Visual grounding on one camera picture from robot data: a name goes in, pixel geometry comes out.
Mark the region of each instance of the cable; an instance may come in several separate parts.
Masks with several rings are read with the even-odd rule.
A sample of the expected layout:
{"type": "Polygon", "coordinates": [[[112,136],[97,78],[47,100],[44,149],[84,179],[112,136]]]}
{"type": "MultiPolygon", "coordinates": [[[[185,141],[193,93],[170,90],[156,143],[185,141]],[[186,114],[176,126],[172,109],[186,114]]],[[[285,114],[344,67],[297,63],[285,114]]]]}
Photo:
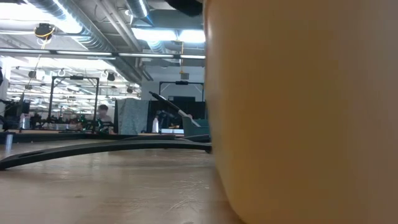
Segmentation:
{"type": "MultiPolygon", "coordinates": [[[[43,37],[45,37],[45,41],[43,42],[42,50],[43,50],[43,49],[45,48],[45,46],[49,43],[48,37],[52,34],[52,32],[54,32],[54,30],[55,30],[55,28],[53,28],[51,32],[49,32],[48,34],[46,34],[46,35],[43,36],[43,37]]],[[[39,54],[39,56],[37,57],[37,63],[36,63],[35,69],[33,70],[34,73],[37,71],[37,66],[39,66],[39,62],[40,62],[40,59],[41,59],[41,58],[42,58],[42,55],[39,54]]],[[[30,83],[32,82],[32,80],[33,80],[33,78],[30,78],[30,79],[29,79],[29,82],[27,83],[27,86],[30,85],[30,83]]]]}

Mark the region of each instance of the fluorescent light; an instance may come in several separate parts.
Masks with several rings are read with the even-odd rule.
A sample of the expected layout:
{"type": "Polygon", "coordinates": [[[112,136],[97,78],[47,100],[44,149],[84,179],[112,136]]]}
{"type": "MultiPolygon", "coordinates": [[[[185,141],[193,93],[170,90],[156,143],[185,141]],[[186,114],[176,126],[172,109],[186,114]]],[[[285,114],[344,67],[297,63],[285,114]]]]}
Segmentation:
{"type": "Polygon", "coordinates": [[[206,59],[204,55],[181,55],[182,59],[206,59]]]}
{"type": "Polygon", "coordinates": [[[97,57],[97,56],[88,56],[89,60],[116,60],[116,57],[97,57]]]}
{"type": "MultiPolygon", "coordinates": [[[[81,85],[80,87],[83,87],[83,88],[96,88],[95,85],[81,85]]],[[[99,87],[100,88],[113,88],[113,86],[105,86],[105,85],[100,85],[99,87]]]]}
{"type": "Polygon", "coordinates": [[[48,13],[43,13],[31,4],[0,3],[0,19],[17,21],[50,21],[48,13]]]}
{"type": "Polygon", "coordinates": [[[68,85],[67,88],[72,91],[80,91],[80,88],[71,85],[68,85]]]}
{"type": "Polygon", "coordinates": [[[147,57],[147,58],[174,58],[170,54],[142,54],[142,53],[120,53],[121,57],[147,57]]]}
{"type": "Polygon", "coordinates": [[[31,49],[5,49],[0,48],[0,52],[7,53],[28,53],[28,54],[49,54],[49,50],[31,50],[31,49]]]}
{"type": "Polygon", "coordinates": [[[67,50],[58,50],[58,54],[64,55],[90,55],[90,56],[112,56],[112,53],[107,52],[75,52],[67,50]]]}
{"type": "Polygon", "coordinates": [[[137,39],[146,41],[177,40],[173,30],[132,28],[137,39]]]}
{"type": "Polygon", "coordinates": [[[179,40],[187,43],[204,43],[206,42],[205,32],[203,30],[183,30],[179,40]]]}
{"type": "Polygon", "coordinates": [[[47,108],[44,105],[30,105],[30,107],[34,107],[34,108],[47,108]]]}

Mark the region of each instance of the ceiling light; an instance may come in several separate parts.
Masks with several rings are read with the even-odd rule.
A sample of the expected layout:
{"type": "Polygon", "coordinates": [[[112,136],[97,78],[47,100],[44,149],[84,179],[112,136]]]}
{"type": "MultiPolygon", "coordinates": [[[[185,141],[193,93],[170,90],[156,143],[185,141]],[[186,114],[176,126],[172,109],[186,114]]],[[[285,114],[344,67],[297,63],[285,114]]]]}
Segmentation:
{"type": "Polygon", "coordinates": [[[27,74],[27,76],[28,76],[29,78],[36,78],[36,71],[30,71],[30,72],[27,74]]]}
{"type": "Polygon", "coordinates": [[[132,87],[131,86],[129,86],[129,87],[127,87],[127,90],[126,90],[128,93],[132,93],[132,87]]]}
{"type": "Polygon", "coordinates": [[[138,29],[132,28],[137,39],[146,41],[176,40],[177,36],[173,30],[167,29],[138,29]]]}
{"type": "Polygon", "coordinates": [[[65,71],[63,69],[58,71],[58,76],[64,77],[65,76],[65,71]]]}
{"type": "Polygon", "coordinates": [[[71,85],[68,85],[68,86],[67,86],[67,89],[68,89],[69,91],[80,91],[80,89],[79,89],[78,87],[76,87],[76,86],[71,86],[71,85]]]}
{"type": "Polygon", "coordinates": [[[63,55],[94,55],[94,56],[112,56],[112,53],[108,52],[76,52],[68,50],[58,50],[58,54],[63,55]]]}
{"type": "Polygon", "coordinates": [[[30,105],[30,107],[33,107],[33,108],[47,108],[44,105],[30,105]]]}
{"type": "MultiPolygon", "coordinates": [[[[81,85],[80,87],[83,88],[96,88],[94,85],[81,85]]],[[[98,86],[99,88],[116,88],[116,86],[106,86],[106,85],[100,85],[98,86]]]]}
{"type": "Polygon", "coordinates": [[[170,54],[120,53],[121,57],[174,58],[170,54]]]}
{"type": "Polygon", "coordinates": [[[179,39],[187,43],[206,42],[205,32],[203,30],[183,30],[179,39]]]}
{"type": "Polygon", "coordinates": [[[108,81],[114,81],[114,72],[108,72],[108,77],[106,78],[108,81]]]}
{"type": "Polygon", "coordinates": [[[116,60],[116,57],[87,56],[88,60],[116,60]]]}
{"type": "Polygon", "coordinates": [[[182,59],[206,59],[204,55],[181,55],[182,59]]]}
{"type": "Polygon", "coordinates": [[[23,4],[0,3],[0,19],[17,21],[49,21],[66,33],[78,34],[82,27],[58,0],[54,3],[62,10],[64,16],[58,19],[53,15],[36,8],[33,4],[24,1],[23,4]]]}

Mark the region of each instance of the metal frame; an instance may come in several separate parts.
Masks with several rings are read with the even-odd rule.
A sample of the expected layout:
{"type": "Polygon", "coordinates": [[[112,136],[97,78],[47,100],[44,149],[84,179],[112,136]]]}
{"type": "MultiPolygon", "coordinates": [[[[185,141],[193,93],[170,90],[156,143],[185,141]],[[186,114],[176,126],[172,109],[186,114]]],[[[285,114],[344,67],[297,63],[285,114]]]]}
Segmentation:
{"type": "MultiPolygon", "coordinates": [[[[49,104],[49,116],[48,116],[48,120],[50,120],[51,118],[51,110],[52,110],[52,98],[53,98],[53,94],[54,94],[54,82],[57,78],[70,78],[70,77],[60,77],[60,76],[54,76],[52,77],[52,81],[51,81],[51,92],[50,92],[50,104],[49,104]]],[[[97,103],[98,103],[98,90],[100,87],[100,78],[98,77],[82,77],[82,79],[88,79],[88,80],[96,80],[97,81],[97,86],[96,86],[96,91],[95,91],[95,104],[94,104],[94,117],[93,117],[93,124],[95,124],[96,122],[96,115],[97,115],[97,103]]],[[[95,125],[93,125],[93,130],[92,133],[95,133],[95,125]]]]}
{"type": "Polygon", "coordinates": [[[142,52],[89,52],[77,50],[42,50],[42,49],[12,49],[0,48],[1,55],[21,56],[21,55],[51,55],[52,58],[65,57],[85,57],[90,59],[114,60],[116,57],[133,57],[133,58],[170,58],[170,59],[193,59],[204,60],[204,55],[182,55],[182,54],[152,54],[142,52]]]}
{"type": "MultiPolygon", "coordinates": [[[[178,82],[159,82],[159,95],[162,95],[161,93],[161,89],[162,89],[162,84],[163,83],[172,83],[172,84],[177,84],[178,82]]],[[[201,91],[201,101],[204,102],[205,101],[205,84],[204,83],[192,83],[192,82],[188,82],[189,84],[193,84],[193,85],[201,85],[202,86],[202,91],[201,91]]]]}

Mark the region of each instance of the wooden table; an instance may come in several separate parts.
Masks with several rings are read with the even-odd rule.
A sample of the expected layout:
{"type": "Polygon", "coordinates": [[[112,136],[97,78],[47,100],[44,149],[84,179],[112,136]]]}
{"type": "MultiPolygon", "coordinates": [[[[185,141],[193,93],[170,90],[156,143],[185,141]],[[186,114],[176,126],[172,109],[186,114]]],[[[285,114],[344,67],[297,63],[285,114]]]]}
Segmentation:
{"type": "MultiPolygon", "coordinates": [[[[12,153],[98,142],[15,144],[12,153]]],[[[4,157],[4,146],[0,147],[4,157]]],[[[212,155],[158,149],[54,159],[0,172],[2,224],[236,224],[212,155]]]]}

